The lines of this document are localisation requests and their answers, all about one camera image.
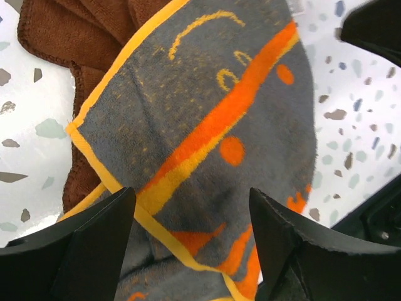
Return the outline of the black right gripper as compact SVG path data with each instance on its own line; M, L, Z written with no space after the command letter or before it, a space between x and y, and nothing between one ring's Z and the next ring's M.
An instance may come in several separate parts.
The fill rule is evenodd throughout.
M350 11L340 40L400 66L400 0L369 1Z

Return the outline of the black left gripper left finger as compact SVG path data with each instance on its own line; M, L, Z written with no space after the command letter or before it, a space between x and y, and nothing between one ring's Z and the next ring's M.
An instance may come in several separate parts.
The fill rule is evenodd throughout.
M1 300L113 300L136 195L125 187L1 248Z

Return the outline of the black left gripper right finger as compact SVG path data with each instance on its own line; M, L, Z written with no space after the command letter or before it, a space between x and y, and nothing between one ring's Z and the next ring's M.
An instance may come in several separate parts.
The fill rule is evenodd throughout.
M400 300L400 248L326 228L262 191L249 210L263 275L256 300Z

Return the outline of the brown towel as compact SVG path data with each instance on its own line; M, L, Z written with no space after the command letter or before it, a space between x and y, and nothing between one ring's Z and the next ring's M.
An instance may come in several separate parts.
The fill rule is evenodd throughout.
M23 1L18 41L32 55L67 67L73 115L134 33L167 1Z

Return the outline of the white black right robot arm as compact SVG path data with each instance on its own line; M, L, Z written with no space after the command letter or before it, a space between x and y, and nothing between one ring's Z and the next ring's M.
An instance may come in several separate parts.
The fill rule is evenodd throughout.
M400 1L370 1L345 18L341 41L400 66ZM345 216L333 229L384 245L400 246L400 176Z

